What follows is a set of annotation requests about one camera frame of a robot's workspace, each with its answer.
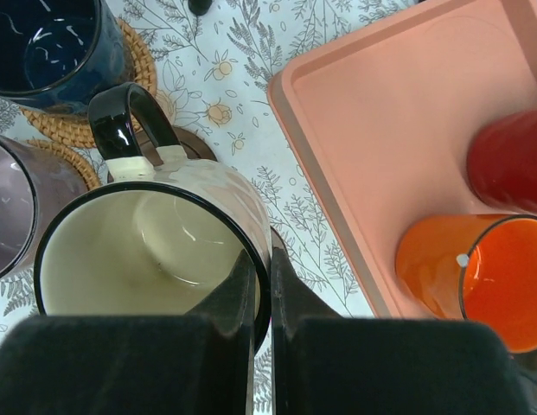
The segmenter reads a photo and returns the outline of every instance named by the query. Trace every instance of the tray rim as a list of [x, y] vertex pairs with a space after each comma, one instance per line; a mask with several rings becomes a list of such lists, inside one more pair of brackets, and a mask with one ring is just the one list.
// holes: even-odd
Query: tray rim
[[[366, 242], [357, 220], [353, 216], [345, 198], [342, 195], [338, 181], [330, 173], [331, 165], [317, 149], [316, 140], [309, 141], [307, 136], [315, 136], [314, 131], [306, 122], [305, 114], [296, 95], [287, 95], [285, 89], [292, 91], [293, 84], [302, 76], [300, 71], [307, 65], [326, 59], [329, 63], [336, 60], [329, 59], [332, 54], [341, 54], [341, 49], [351, 47], [357, 42], [366, 40], [370, 36], [381, 35], [381, 32], [390, 29], [399, 29], [400, 26], [408, 29], [412, 20], [425, 19], [428, 13], [441, 12], [443, 9], [453, 11], [470, 3], [482, 0], [431, 0], [415, 4], [414, 6], [385, 17], [364, 28], [360, 28], [348, 35], [326, 43], [292, 59], [285, 68], [275, 74], [268, 86], [268, 101], [274, 115], [293, 150], [297, 162], [304, 171], [305, 178], [312, 188], [328, 223], [339, 242], [351, 270], [359, 283], [361, 290], [368, 300], [368, 304], [377, 317], [402, 317], [403, 313], [397, 299], [390, 290], [390, 283], [382, 278], [378, 280], [370, 271], [379, 270], [372, 251]], [[511, 0], [496, 0], [501, 3]], [[537, 18], [537, 0], [522, 0], [528, 3]], [[327, 64], [321, 64], [314, 71]]]

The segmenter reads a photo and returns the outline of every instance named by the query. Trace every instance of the plastic tray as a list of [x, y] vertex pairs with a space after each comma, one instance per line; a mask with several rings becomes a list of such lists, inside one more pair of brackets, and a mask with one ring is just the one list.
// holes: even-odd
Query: plastic tray
[[428, 214], [488, 213], [470, 140], [537, 106], [537, 0], [431, 0], [297, 57], [269, 99], [377, 316], [428, 316], [394, 273]]

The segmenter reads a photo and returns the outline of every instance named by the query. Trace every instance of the yellow flower print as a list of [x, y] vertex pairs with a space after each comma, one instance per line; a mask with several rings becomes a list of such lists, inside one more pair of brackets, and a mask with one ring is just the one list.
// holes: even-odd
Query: yellow flower print
[[205, 117], [219, 127], [227, 124], [232, 119], [232, 110], [230, 110], [229, 106], [221, 104], [220, 101], [214, 105], [207, 104], [207, 107]]
[[170, 121], [171, 124], [174, 124], [176, 121], [176, 105], [170, 96], [163, 91], [162, 89], [157, 90], [157, 102], [164, 111], [164, 115]]
[[241, 132], [237, 137], [235, 134], [228, 132], [227, 134], [232, 138], [232, 156], [235, 154], [235, 151], [241, 150], [243, 147], [245, 147], [245, 137], [243, 137], [243, 133]]
[[212, 61], [214, 66], [210, 68], [210, 70], [205, 75], [205, 80], [207, 80], [211, 76], [215, 80], [223, 80], [232, 72], [232, 63], [236, 62], [237, 61], [235, 59], [227, 58], [227, 49], [221, 57], [218, 54], [218, 51], [214, 52], [214, 61]]

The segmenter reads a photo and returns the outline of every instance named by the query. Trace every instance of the orange glass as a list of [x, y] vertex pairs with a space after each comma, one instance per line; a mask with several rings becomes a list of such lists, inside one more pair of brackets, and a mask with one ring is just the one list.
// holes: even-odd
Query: orange glass
[[406, 231], [395, 270], [441, 318], [488, 324], [513, 353], [537, 349], [537, 216], [430, 216]]

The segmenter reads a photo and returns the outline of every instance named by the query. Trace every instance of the white mug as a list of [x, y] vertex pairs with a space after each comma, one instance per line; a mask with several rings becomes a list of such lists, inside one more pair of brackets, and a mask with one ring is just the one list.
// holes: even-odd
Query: white mug
[[[131, 113], [163, 165], [142, 156]], [[137, 84], [98, 94], [88, 116], [114, 182], [70, 203], [44, 233], [35, 261], [40, 312], [181, 315], [246, 250], [257, 273], [258, 347], [270, 321], [272, 243], [255, 188], [221, 163], [188, 160], [157, 102]]]

